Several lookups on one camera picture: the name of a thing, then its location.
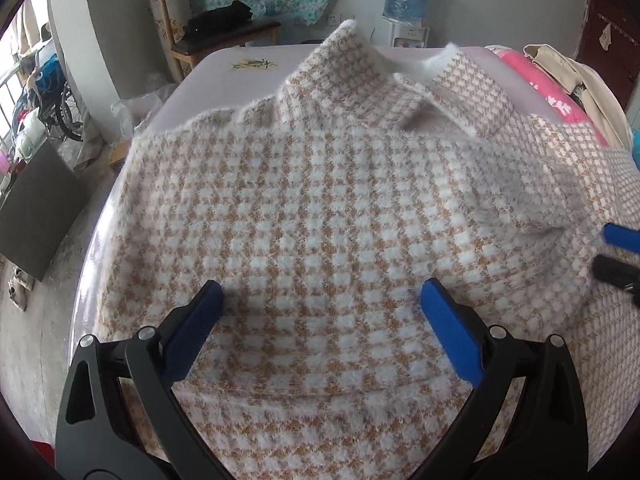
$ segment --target bed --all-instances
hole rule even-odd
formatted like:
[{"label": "bed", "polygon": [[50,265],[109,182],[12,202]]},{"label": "bed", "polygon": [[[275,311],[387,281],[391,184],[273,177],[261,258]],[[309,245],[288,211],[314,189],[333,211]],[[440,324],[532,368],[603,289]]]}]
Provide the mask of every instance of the bed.
[{"label": "bed", "polygon": [[[272,93],[309,53],[313,46],[273,46],[230,48],[203,60],[178,87],[149,126],[152,132],[175,128],[212,108],[238,108]],[[438,49],[380,48],[391,59],[424,59]],[[539,115],[557,123],[553,108],[528,82],[505,65],[489,50],[481,47],[463,49],[473,61],[494,79],[513,102],[526,114]],[[96,225],[78,284],[69,337],[69,361],[79,339],[95,324],[98,305],[98,277],[104,261],[105,241],[111,233],[120,179],[116,181]]]}]

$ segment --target silver screw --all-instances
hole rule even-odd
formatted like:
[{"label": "silver screw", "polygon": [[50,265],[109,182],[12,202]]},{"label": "silver screw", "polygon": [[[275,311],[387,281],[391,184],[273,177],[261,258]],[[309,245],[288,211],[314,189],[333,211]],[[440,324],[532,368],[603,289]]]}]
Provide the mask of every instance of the silver screw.
[{"label": "silver screw", "polygon": [[564,339],[562,339],[558,334],[552,334],[549,341],[551,341],[551,344],[556,348],[564,346]]},{"label": "silver screw", "polygon": [[155,328],[152,326],[145,326],[139,330],[138,337],[142,339],[142,341],[146,341],[147,339],[151,339],[155,334]]},{"label": "silver screw", "polygon": [[491,337],[494,339],[504,339],[507,337],[507,331],[500,325],[493,325],[489,329],[489,334],[491,334]]},{"label": "silver screw", "polygon": [[80,346],[82,348],[87,348],[88,346],[91,346],[93,342],[94,336],[92,336],[91,334],[87,334],[82,336],[82,339],[80,340]]}]

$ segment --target cardboard box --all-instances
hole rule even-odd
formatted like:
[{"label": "cardboard box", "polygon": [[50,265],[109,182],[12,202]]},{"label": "cardboard box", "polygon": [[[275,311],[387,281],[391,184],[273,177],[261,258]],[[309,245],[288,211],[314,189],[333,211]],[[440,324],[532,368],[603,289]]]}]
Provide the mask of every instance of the cardboard box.
[{"label": "cardboard box", "polygon": [[123,140],[120,144],[116,145],[111,153],[111,160],[109,161],[109,167],[115,174],[119,174],[120,170],[124,166],[127,155],[129,154],[129,148],[131,147],[131,139]]}]

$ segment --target blue gripper pad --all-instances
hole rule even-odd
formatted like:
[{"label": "blue gripper pad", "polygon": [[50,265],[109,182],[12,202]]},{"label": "blue gripper pad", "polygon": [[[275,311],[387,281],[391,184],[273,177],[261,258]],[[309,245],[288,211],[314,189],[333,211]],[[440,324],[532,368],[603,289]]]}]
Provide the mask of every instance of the blue gripper pad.
[{"label": "blue gripper pad", "polygon": [[200,300],[187,307],[191,311],[172,333],[171,339],[162,346],[164,369],[162,384],[167,388],[184,380],[196,360],[213,326],[222,316],[224,294],[219,283],[211,281]]},{"label": "blue gripper pad", "polygon": [[464,306],[457,306],[434,278],[424,282],[420,306],[458,377],[477,388],[484,376],[481,348],[455,312],[456,308]]},{"label": "blue gripper pad", "polygon": [[616,224],[606,224],[602,229],[604,241],[609,245],[640,253],[640,232]]}]

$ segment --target bicycle wheel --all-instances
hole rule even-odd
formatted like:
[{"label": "bicycle wheel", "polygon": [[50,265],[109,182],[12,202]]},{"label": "bicycle wheel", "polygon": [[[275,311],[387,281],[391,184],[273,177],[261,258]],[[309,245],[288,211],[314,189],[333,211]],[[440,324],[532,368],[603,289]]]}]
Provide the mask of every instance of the bicycle wheel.
[{"label": "bicycle wheel", "polygon": [[76,99],[69,83],[65,82],[62,94],[56,101],[56,121],[62,132],[71,140],[82,142],[82,121]]}]

